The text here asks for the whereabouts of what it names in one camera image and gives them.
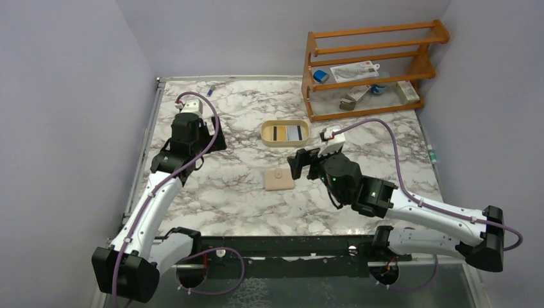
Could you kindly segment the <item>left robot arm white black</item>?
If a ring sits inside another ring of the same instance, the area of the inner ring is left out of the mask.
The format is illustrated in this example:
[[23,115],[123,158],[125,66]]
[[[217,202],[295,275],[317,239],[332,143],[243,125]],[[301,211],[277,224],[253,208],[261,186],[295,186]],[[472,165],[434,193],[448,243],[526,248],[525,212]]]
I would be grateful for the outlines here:
[[175,115],[172,135],[151,161],[146,188],[133,214],[109,247],[98,247],[92,255],[101,292],[146,303],[161,276],[193,251],[199,233],[187,228],[177,230],[173,239],[162,244],[154,240],[168,208],[197,170],[197,161],[207,153],[226,149],[218,116],[210,122],[214,133],[209,132],[199,112]]

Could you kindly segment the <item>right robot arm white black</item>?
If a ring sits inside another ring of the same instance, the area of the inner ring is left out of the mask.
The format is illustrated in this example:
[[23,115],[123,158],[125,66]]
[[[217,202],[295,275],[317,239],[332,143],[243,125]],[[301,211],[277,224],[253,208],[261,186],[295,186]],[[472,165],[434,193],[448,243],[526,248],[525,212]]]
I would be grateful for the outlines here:
[[343,153],[319,156],[319,149],[298,150],[287,158],[292,178],[320,180],[333,206],[349,206],[370,218],[408,221],[424,230],[403,231],[384,227],[375,234],[375,246],[396,255],[426,253],[464,260],[482,271],[504,269],[503,210],[492,205],[483,210],[464,209],[440,201],[425,200],[403,191],[392,182],[364,176],[360,166]]

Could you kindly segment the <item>beige leather card holder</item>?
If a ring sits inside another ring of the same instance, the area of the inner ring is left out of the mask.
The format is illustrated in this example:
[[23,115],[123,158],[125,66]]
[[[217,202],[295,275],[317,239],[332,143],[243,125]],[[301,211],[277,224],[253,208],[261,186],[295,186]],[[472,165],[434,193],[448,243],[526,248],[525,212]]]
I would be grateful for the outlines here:
[[271,169],[263,173],[266,191],[283,191],[294,189],[295,183],[290,169]]

